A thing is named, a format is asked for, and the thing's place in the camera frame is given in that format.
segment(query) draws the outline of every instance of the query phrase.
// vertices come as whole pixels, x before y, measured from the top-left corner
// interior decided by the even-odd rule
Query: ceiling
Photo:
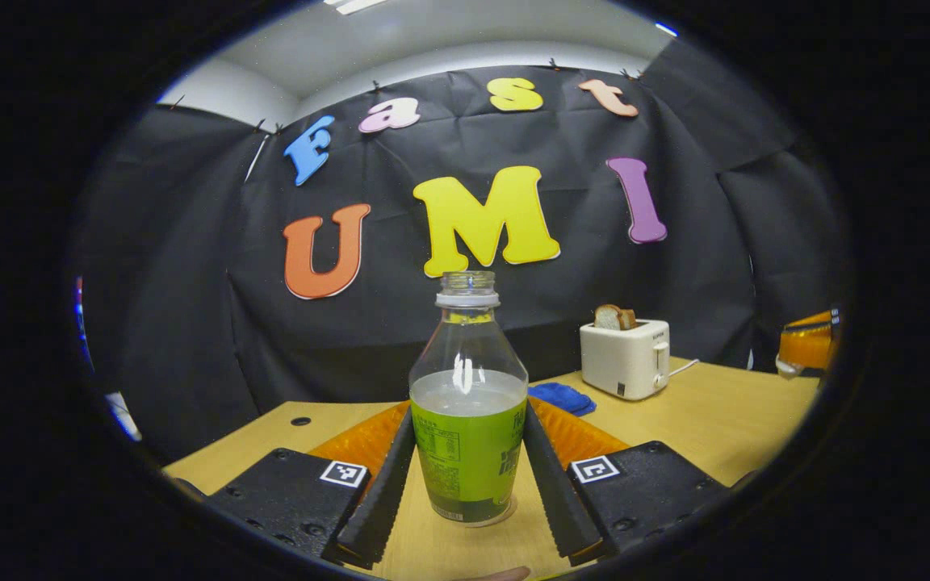
[[[352,15],[318,2],[217,56],[303,97],[407,56],[506,40],[592,45],[650,61],[669,37],[656,23],[605,0],[387,0]]]

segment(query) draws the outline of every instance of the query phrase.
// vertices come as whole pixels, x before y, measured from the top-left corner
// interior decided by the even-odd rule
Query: white wall
[[[662,40],[661,47],[668,44]],[[538,41],[501,41],[501,43],[465,44],[461,47],[440,48],[437,51],[409,56],[406,59],[383,64],[364,73],[352,74],[335,85],[311,94],[300,95],[295,119],[310,115],[333,103],[370,91],[372,80],[382,85],[407,81],[409,78],[426,74],[444,73],[447,70],[473,69],[473,67],[496,65],[547,65],[554,58],[555,64],[575,69],[604,70],[619,73],[626,69],[630,74],[648,67],[649,60],[641,56],[610,51],[608,48],[588,47],[583,44],[539,43]]]
[[[174,104],[182,95],[179,107],[211,111],[254,126],[265,119],[262,129],[269,132],[276,123],[288,125],[298,119],[295,95],[225,59],[211,59],[184,74],[157,102]]]

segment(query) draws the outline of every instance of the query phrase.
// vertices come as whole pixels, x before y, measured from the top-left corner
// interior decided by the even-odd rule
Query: white toaster
[[[584,382],[623,399],[643,399],[669,383],[669,324],[640,320],[615,331],[580,327],[580,372]]]

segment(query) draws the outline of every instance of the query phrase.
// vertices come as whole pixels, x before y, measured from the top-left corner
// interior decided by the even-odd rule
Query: green bottle label
[[[525,419],[525,398],[490,416],[444,416],[411,401],[425,489],[440,516],[480,522],[509,507]]]

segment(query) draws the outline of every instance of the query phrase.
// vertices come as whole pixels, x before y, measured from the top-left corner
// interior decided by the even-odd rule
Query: orange soft pad
[[[568,470],[569,463],[586,460],[595,456],[619,452],[630,448],[626,442],[604,433],[594,426],[576,418],[572,413],[546,401],[529,398],[533,412],[540,419],[540,425],[550,439],[555,455],[562,464],[562,470]]]
[[[387,459],[390,446],[394,442],[397,430],[407,413],[409,401],[398,403],[385,412],[378,412],[368,420],[343,431],[335,437],[311,449],[308,454],[329,460],[339,460],[352,464],[368,466],[372,478],[365,486],[365,494],[372,487],[379,468]]]

